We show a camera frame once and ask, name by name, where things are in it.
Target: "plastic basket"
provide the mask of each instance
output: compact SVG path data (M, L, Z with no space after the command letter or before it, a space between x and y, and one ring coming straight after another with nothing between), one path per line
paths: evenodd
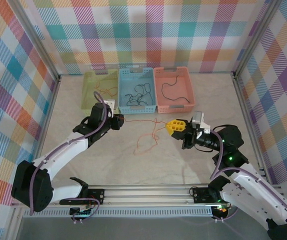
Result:
M114 99L114 112L119 113L118 76L118 69L93 70L83 75L81 110L86 116L90 115L97 102L94 91L100 93L104 100Z
M172 68L156 67L153 71L158 113L191 112L196 105L196 100L188 68L185 66Z
M140 102L131 102L130 96L140 96L144 90L138 85L145 85L150 94L145 94ZM118 103L122 114L147 114L156 111L154 70L151 67L123 68L119 70Z

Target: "basket handle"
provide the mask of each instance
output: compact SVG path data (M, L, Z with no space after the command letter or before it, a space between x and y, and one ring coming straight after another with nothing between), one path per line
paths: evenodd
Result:
M107 75L108 74L108 69L94 70L94 74L96 74L96 75Z
M183 109L185 106L184 105L170 105L170 109Z
M129 72L131 72L132 74L142 73L143 71L144 69L142 67L131 67L129 69Z
M130 106L130 109L132 109L132 110L140 110L140 109L145 109L145 106Z
M163 70L165 72L175 72L177 71L177 67L164 67Z

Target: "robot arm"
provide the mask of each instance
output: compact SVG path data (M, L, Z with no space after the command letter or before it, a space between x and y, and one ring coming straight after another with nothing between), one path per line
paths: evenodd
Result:
M30 182L33 179L33 210L40 212L49 203L66 198L90 198L88 185L78 178L71 177L64 181L52 183L56 174L75 156L90 148L110 129L119 130L124 124L122 114L113 114L108 104L96 103L90 116L77 125L68 138L49 153L35 159L33 162L23 161L16 170L11 190L13 198L30 207ZM99 126L102 127L92 135Z
M263 179L238 150L244 144L235 125L222 125L217 133L204 123L204 114L196 112L191 121L175 119L166 125L168 133L182 140L182 149L191 149L196 144L215 151L222 151L212 159L218 166L208 189L192 190L194 202L204 201L206 192L210 201L228 202L257 220L273 240L287 240L287 199ZM221 176L225 173L233 182Z

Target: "green basket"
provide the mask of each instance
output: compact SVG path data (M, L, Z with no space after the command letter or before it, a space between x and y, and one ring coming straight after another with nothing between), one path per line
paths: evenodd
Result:
M94 91L104 100L114 99L114 113L118 114L118 69L93 70L83 75L81 110L89 116L97 100Z

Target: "pink basket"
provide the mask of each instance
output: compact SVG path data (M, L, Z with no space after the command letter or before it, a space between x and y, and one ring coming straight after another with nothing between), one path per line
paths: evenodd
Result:
M188 68L185 66L156 67L153 71L158 113L191 112L196 105L196 100Z

